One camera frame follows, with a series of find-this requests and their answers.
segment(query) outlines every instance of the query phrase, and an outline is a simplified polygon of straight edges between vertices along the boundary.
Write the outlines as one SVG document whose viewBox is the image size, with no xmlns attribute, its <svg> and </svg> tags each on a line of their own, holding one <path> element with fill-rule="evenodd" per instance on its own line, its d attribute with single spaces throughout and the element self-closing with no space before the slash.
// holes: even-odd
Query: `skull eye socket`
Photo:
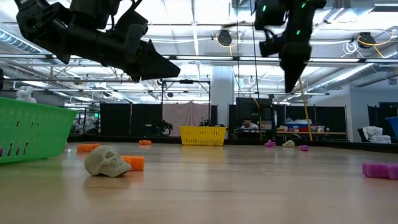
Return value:
<svg viewBox="0 0 398 224">
<path fill-rule="evenodd" d="M 114 153 L 113 152 L 107 152 L 106 155 L 105 155 L 105 159 L 110 159 L 112 157 L 114 157 Z"/>
</svg>

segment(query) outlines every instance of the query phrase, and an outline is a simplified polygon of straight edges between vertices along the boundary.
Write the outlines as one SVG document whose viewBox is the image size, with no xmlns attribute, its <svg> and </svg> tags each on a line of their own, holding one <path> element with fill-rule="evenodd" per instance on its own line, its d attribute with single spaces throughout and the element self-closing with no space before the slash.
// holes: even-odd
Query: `yellow pole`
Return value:
<svg viewBox="0 0 398 224">
<path fill-rule="evenodd" d="M 310 120 L 308 118 L 307 102 L 305 102 L 305 96 L 304 96 L 304 91 L 303 91 L 303 84 L 301 83 L 301 78 L 299 78 L 298 82 L 300 83 L 301 96 L 303 97 L 305 119 L 307 119 L 308 132 L 310 133 L 310 141 L 312 141 L 311 124 L 310 124 Z"/>
</svg>

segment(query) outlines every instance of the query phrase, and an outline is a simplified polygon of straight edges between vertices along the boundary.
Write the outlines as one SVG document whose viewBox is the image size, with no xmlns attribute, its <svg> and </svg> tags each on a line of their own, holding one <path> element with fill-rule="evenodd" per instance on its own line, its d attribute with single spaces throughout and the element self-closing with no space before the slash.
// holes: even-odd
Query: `beige curtain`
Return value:
<svg viewBox="0 0 398 224">
<path fill-rule="evenodd" d="M 208 117 L 209 105 L 199 105 L 192 102 L 185 104 L 164 104 L 163 120 L 173 125 L 172 137 L 180 136 L 180 126 L 199 126 Z"/>
</svg>

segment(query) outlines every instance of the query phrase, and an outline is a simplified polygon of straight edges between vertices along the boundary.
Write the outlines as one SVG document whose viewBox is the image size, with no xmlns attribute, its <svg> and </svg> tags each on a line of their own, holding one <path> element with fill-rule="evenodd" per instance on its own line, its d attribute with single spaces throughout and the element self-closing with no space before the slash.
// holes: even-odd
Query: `white pillar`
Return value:
<svg viewBox="0 0 398 224">
<path fill-rule="evenodd" d="M 214 66 L 211 76 L 211 105 L 218 105 L 218 123 L 228 126 L 228 105 L 234 104 L 234 73 L 228 66 Z"/>
</svg>

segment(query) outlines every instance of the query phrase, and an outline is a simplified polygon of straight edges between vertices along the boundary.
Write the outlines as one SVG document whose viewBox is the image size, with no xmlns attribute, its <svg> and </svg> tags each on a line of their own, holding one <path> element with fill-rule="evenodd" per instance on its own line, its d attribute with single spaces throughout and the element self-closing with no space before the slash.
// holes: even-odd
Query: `orange foam block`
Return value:
<svg viewBox="0 0 398 224">
<path fill-rule="evenodd" d="M 91 152 L 101 144 L 79 144 L 77 145 L 77 152 Z"/>
<path fill-rule="evenodd" d="M 152 144 L 152 141 L 149 141 L 149 140 L 140 140 L 140 141 L 138 142 L 138 144 L 140 144 L 140 145 L 145 145 L 145 146 L 150 146 L 150 145 Z"/>
<path fill-rule="evenodd" d="M 121 156 L 124 161 L 130 164 L 132 170 L 144 170 L 145 158 L 144 156 Z"/>
</svg>

